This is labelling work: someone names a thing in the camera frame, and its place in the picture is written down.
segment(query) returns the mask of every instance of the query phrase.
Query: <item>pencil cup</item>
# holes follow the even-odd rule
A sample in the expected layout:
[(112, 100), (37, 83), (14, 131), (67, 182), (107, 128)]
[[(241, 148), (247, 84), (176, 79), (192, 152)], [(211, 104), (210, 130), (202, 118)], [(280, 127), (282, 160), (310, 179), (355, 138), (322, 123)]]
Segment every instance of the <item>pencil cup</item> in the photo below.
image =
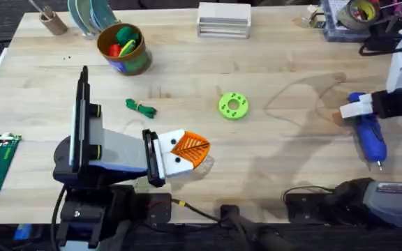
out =
[(52, 32), (52, 34), (59, 36), (67, 32), (68, 27), (61, 21), (60, 17), (52, 12), (52, 18), (49, 20), (44, 15), (40, 15), (40, 21)]
[[(135, 33), (139, 34), (137, 46), (127, 55), (110, 56), (109, 48), (117, 43), (116, 34), (125, 26), (129, 26)], [(144, 36), (139, 28), (132, 24), (114, 24), (106, 28), (98, 36), (97, 48), (114, 69), (125, 75), (139, 75), (151, 65), (151, 55), (145, 47)]]

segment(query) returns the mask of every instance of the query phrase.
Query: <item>green cable tie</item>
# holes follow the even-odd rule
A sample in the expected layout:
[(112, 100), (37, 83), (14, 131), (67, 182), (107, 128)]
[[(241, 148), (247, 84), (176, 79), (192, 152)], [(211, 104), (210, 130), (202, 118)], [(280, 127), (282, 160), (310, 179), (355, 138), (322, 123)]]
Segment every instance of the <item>green cable tie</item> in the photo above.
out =
[(154, 115), (156, 115), (157, 111), (153, 107), (146, 107), (144, 105), (141, 105), (139, 102), (134, 101), (131, 98), (125, 99), (126, 106), (130, 108), (133, 111), (139, 112), (141, 114), (144, 114), (146, 117), (153, 119)]

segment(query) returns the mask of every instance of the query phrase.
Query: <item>tape roll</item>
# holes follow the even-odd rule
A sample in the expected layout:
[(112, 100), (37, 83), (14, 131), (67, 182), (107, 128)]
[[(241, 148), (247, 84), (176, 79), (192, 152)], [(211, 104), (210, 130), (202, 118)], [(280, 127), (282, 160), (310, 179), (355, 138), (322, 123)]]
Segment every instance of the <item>tape roll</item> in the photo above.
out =
[(361, 31), (375, 24), (379, 16), (379, 6), (366, 0), (352, 0), (338, 12), (337, 20), (349, 29)]

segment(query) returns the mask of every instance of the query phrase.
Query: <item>green toy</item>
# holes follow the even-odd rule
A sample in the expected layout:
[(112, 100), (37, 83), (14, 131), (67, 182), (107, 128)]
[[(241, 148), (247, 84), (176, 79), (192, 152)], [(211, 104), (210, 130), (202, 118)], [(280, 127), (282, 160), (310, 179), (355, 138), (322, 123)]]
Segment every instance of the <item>green toy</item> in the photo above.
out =
[(136, 49), (136, 41), (130, 40), (128, 41), (128, 43), (126, 43), (124, 48), (122, 48), (122, 50), (119, 53), (119, 56), (125, 56), (127, 54), (130, 54), (131, 52), (134, 51), (134, 49)]
[(117, 43), (124, 47), (130, 40), (139, 41), (139, 34), (135, 33), (129, 26), (122, 27), (116, 34)]
[[(237, 108), (233, 109), (230, 105), (235, 103)], [(226, 93), (218, 102), (218, 110), (227, 119), (241, 119), (249, 109), (247, 98), (240, 93)]]

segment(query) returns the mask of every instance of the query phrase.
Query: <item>white box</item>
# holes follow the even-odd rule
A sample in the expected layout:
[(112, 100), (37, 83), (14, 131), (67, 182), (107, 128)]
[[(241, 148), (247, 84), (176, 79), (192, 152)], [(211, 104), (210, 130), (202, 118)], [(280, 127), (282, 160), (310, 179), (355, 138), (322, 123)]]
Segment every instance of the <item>white box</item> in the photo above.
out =
[(200, 2), (196, 28), (199, 37), (249, 38), (251, 5)]

